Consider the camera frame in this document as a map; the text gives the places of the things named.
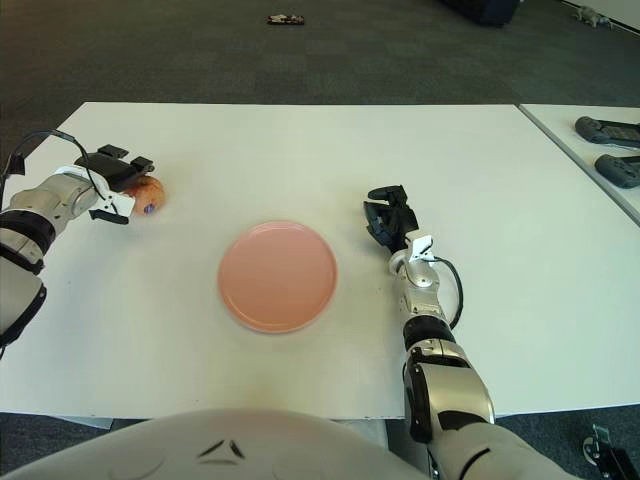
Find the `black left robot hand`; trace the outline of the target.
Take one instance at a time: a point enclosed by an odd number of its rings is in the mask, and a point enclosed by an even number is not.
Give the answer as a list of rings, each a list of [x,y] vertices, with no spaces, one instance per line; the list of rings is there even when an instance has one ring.
[[[98,200],[89,209],[92,220],[128,225],[135,205],[133,189],[155,170],[152,160],[138,156],[126,161],[127,150],[105,145],[74,162],[96,188]]]

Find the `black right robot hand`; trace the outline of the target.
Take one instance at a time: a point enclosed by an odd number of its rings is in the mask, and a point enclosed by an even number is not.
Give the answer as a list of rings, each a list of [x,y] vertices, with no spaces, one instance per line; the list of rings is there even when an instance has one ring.
[[[421,233],[414,211],[408,205],[402,185],[379,187],[367,194],[363,208],[368,233],[392,254],[389,264],[398,269],[401,262],[436,262],[431,235]]]

